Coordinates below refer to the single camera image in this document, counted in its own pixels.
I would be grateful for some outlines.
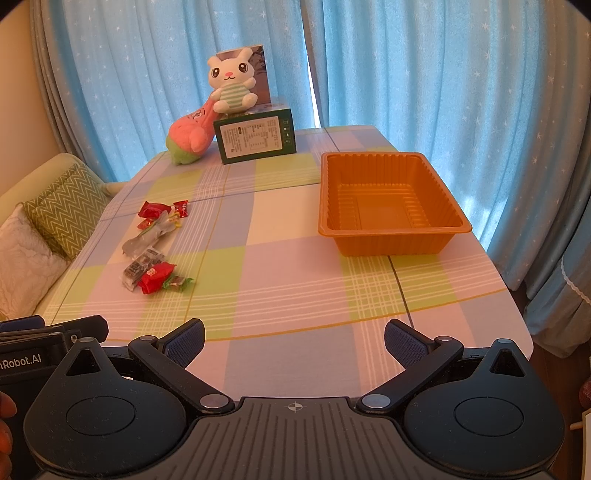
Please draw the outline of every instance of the plush toy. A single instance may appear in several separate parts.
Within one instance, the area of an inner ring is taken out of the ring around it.
[[[214,56],[207,61],[211,68],[209,85],[215,88],[210,98],[216,101],[216,112],[244,112],[256,103],[258,97],[250,91],[256,84],[255,69],[248,63],[251,56],[252,50],[243,48],[235,59],[220,60]]]
[[[199,109],[176,120],[168,130],[166,148],[175,165],[198,160],[213,141],[213,122],[219,114],[210,98]]]

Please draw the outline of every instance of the table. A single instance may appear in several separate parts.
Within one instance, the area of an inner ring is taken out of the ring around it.
[[[532,341],[497,270],[472,233],[438,255],[346,258],[317,232],[320,156],[394,151],[374,127],[296,132],[298,153],[224,166],[155,157],[109,204],[89,244],[43,307],[46,321],[102,314],[108,345],[162,336],[192,317],[206,326],[188,370],[233,398],[359,396],[402,371],[384,348],[391,318],[465,346]],[[183,294],[143,296],[119,285],[144,200],[189,199],[181,229],[159,244]]]

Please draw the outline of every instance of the box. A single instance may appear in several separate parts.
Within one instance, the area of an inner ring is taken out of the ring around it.
[[[342,255],[436,254],[472,225],[420,153],[322,155],[318,232]]]
[[[224,115],[213,128],[224,164],[296,153],[291,109],[282,102]]]

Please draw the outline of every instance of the finger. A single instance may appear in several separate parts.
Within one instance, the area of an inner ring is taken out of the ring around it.
[[[0,479],[8,479],[10,478],[10,473],[12,472],[12,462],[10,461],[10,457],[5,453],[0,453]]]
[[[17,405],[3,392],[0,392],[0,419],[9,419],[17,414]]]
[[[12,453],[12,432],[8,425],[0,420],[0,453]]]

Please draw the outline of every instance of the green box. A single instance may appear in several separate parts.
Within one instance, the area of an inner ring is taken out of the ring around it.
[[[255,105],[213,123],[222,163],[296,153],[291,109],[284,103]]]

